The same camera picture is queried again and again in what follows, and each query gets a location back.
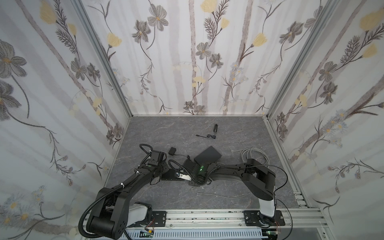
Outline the black ribbed network switch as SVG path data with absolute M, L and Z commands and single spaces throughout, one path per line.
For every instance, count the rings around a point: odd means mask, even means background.
M 161 176 L 162 181 L 179 181 L 183 182 L 185 181 L 182 178 L 179 178 L 179 175 L 176 171 L 174 170 L 168 170 L 166 173 L 163 173 Z

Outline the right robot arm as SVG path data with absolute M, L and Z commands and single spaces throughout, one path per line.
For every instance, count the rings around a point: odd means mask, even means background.
M 254 159 L 245 163 L 226 165 L 222 163 L 194 163 L 191 167 L 179 166 L 176 168 L 178 175 L 187 175 L 191 181 L 203 186 L 208 182 L 218 180 L 236 180 L 242 182 L 248 190 L 259 199 L 259 223 L 267 228 L 274 224 L 275 205 L 275 179 L 276 174 L 268 167 Z

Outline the black power adapter with cable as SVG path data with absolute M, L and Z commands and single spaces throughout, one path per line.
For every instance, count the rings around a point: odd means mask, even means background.
M 193 161 L 192 161 L 190 155 L 179 153 L 175 147 L 171 147 L 169 149 L 168 155 L 171 157 L 168 160 L 168 165 L 172 169 L 174 169 L 175 171 L 191 168 L 193 166 Z M 180 158 L 183 157 L 184 161 L 181 164 L 181 163 L 177 162 L 176 160 L 174 160 L 173 157 L 180 157 Z

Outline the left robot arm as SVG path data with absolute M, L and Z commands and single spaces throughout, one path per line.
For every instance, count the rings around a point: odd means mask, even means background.
M 81 215 L 78 223 L 81 236 L 88 239 L 119 239 L 130 225 L 129 210 L 133 196 L 169 170 L 166 153 L 155 151 L 148 144 L 140 144 L 139 147 L 146 156 L 134 169 L 133 175 L 112 188 L 101 189 L 95 201 Z

